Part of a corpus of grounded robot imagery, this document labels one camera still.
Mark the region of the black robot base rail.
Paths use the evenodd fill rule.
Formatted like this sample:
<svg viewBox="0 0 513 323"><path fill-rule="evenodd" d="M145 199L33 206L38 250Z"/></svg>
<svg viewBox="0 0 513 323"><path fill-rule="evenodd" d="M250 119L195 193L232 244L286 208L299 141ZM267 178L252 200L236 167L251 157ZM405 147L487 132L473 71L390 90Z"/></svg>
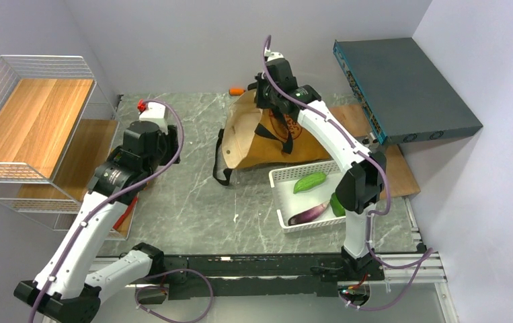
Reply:
<svg viewBox="0 0 513 323"><path fill-rule="evenodd" d="M438 255L421 265L407 266L411 254L386 254L390 263L371 260L362 268L343 256L327 254L256 254L226 256L164 256L145 271L117 275L104 267L85 278L88 288L100 287L102 301L121 288L141 284L160 286L170 300L209 296L314 294L342 296L363 306L372 285L444 283L446 275Z"/></svg>

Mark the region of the red snack packet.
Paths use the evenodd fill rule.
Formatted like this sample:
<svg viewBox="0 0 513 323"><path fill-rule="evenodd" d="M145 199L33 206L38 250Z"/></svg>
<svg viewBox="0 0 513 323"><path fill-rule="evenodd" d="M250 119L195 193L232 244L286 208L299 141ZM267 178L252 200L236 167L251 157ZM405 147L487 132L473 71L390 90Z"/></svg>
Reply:
<svg viewBox="0 0 513 323"><path fill-rule="evenodd" d="M113 225L112 229L114 229L117 232L122 232L121 227L126 222L126 218L132 214L132 211L134 209L134 206L136 205L136 202L138 201L138 197L134 197L132 202L129 204L125 212L118 218L118 220Z"/></svg>

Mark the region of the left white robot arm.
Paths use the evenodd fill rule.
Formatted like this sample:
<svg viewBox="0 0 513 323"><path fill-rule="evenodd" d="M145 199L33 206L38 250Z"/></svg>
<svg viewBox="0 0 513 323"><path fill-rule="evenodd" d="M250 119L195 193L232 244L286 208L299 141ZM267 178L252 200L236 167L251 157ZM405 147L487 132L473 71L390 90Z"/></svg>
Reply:
<svg viewBox="0 0 513 323"><path fill-rule="evenodd" d="M180 160L182 121L167 122L176 111L165 102L144 100L139 118L124 131L122 144L91 177L82 206L60 246L32 280L21 281L14 296L56 322L91 322L100 306L127 284L158 281L164 253L149 244L134 246L120 260L96 273L90 267L115 222L146 185Z"/></svg>

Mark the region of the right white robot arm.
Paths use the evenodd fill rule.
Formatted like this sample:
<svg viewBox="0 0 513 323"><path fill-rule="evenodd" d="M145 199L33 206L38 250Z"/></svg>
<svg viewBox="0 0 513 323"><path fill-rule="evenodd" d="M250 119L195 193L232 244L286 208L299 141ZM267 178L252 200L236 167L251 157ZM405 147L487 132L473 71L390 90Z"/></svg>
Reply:
<svg viewBox="0 0 513 323"><path fill-rule="evenodd" d="M299 86L281 53L264 49L262 61L263 71L255 77L257 106L290 116L314 136L342 173L334 191L346 218L342 272L358 279L373 261L370 233L378 213L375 205L387 185L387 158L355 139L313 87Z"/></svg>

